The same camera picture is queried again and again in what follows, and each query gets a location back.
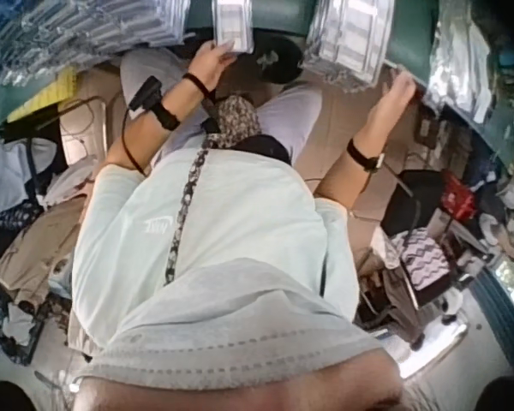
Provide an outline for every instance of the sleeve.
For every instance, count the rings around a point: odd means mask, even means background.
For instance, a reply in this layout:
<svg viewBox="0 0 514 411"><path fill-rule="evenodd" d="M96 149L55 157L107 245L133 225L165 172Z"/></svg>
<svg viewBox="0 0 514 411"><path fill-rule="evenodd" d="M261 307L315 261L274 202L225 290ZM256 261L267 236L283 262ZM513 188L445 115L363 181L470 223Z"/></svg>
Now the sleeve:
<svg viewBox="0 0 514 411"><path fill-rule="evenodd" d="M350 249L347 211L327 199L316 199L316 211L327 232L324 299L353 321L360 300L360 284Z"/></svg>
<svg viewBox="0 0 514 411"><path fill-rule="evenodd" d="M103 234L144 179L138 171L126 170L114 164L105 166L99 172L76 243L78 261L95 250Z"/></svg>

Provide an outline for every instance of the skin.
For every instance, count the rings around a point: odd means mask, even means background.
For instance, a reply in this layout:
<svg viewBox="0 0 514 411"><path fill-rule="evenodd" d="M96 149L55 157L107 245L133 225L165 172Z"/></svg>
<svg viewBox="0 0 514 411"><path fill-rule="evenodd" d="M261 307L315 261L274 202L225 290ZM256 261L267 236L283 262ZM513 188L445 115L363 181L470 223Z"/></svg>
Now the skin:
<svg viewBox="0 0 514 411"><path fill-rule="evenodd" d="M214 89L223 71L234 62L228 57L231 45L204 44L188 71L209 90ZM402 116L415 92L408 73L401 73L392 88L371 110L366 125L354 137L356 148L366 157L379 156L389 133ZM184 120L204 98L189 80L182 80L162 100L163 106L179 121ZM145 169L167 141L154 114L137 117L126 130L125 140L134 159ZM109 150L101 169L115 164L128 170L135 167L118 139ZM315 196L324 197L351 209L364 189L369 175L346 152L317 187ZM384 350L361 354L336 366L305 374L289 381L238 390L174 391L119 384L86 378L76 397L75 411L89 410L355 410L379 409L399 402L403 391L396 362Z"/></svg>

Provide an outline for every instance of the white face mask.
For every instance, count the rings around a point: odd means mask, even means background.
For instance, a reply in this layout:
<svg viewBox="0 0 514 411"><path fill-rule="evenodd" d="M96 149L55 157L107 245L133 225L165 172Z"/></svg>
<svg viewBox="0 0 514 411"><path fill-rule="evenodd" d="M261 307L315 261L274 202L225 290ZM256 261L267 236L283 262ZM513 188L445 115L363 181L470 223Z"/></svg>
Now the white face mask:
<svg viewBox="0 0 514 411"><path fill-rule="evenodd" d="M289 276L238 259L185 273L160 290L79 377L218 390L282 381L376 348Z"/></svg>

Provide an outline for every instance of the red object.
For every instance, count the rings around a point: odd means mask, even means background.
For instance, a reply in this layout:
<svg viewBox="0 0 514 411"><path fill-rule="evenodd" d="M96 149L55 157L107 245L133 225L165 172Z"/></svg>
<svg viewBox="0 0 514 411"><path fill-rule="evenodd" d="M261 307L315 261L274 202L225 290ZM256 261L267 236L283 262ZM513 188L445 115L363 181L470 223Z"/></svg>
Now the red object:
<svg viewBox="0 0 514 411"><path fill-rule="evenodd" d="M442 172L445 189L442 194L442 206L457 221L471 219L475 213L474 193L462 184L450 171Z"/></svg>

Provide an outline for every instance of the shirt logo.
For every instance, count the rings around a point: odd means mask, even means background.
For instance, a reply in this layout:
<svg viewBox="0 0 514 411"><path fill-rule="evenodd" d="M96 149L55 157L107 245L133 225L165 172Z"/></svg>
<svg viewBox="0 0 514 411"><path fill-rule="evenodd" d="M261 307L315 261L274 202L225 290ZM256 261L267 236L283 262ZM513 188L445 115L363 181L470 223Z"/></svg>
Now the shirt logo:
<svg viewBox="0 0 514 411"><path fill-rule="evenodd" d="M145 232L148 234L165 234L173 224L172 216L150 218L145 222Z"/></svg>

